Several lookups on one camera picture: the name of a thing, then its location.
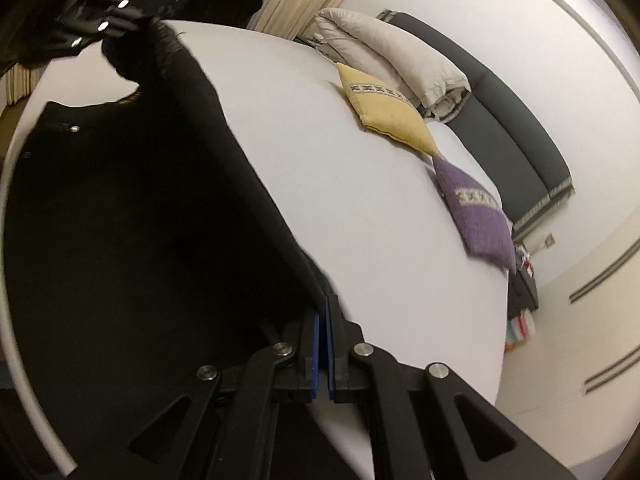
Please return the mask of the black denim pants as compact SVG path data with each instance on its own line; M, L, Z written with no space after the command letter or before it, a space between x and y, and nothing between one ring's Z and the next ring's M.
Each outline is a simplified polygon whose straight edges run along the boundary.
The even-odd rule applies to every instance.
M201 367L290 340L331 293L176 32L148 18L102 50L136 91L48 103L2 174L2 344L72 479ZM306 403L282 404L267 479L342 469Z

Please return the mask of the white mattress bed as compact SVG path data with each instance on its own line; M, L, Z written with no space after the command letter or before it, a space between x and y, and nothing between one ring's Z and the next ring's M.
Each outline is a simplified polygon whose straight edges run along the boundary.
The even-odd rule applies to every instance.
M495 402L506 274L465 253L431 165L365 132L336 69L309 48L220 25L177 30L347 316L401 362L442 361Z

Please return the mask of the dark bedside table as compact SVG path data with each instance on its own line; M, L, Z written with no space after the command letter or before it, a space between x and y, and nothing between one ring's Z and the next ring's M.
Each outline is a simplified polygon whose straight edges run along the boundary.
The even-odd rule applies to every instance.
M529 252L523 245L515 246L516 272L509 276L508 320L521 312L535 312L539 308L535 271Z

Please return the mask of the white wardrobe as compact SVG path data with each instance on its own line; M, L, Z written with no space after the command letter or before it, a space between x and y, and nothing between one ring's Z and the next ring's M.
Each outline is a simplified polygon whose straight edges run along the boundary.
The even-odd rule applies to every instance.
M639 422L639 215L540 293L497 406L578 479L601 479Z

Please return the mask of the purple cushion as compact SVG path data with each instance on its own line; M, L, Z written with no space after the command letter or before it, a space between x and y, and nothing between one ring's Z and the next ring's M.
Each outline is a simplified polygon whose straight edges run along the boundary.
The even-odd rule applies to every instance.
M510 273L516 253L508 219L483 185L446 159L433 159L436 183L466 252Z

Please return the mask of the dark grey headboard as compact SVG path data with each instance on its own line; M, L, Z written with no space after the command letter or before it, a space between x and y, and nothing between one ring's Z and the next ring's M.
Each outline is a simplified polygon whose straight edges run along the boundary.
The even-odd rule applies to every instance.
M405 12L384 10L378 19L420 38L468 77L471 96L449 128L498 188L512 236L522 240L575 193L548 132L492 70L437 29Z

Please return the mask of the yellow cushion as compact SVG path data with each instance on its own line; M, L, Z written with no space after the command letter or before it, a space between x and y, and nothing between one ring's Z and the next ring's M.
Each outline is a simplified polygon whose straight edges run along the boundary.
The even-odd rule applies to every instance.
M356 68L342 63L334 66L345 96L364 128L418 152L442 156L424 119L400 91Z

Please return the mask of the folded beige duvet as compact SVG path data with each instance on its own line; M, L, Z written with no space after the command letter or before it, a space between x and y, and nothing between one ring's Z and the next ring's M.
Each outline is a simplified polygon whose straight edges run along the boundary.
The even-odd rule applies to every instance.
M390 84L422 116L450 122L471 96L468 77L420 38L372 16L324 8L314 17L317 50Z

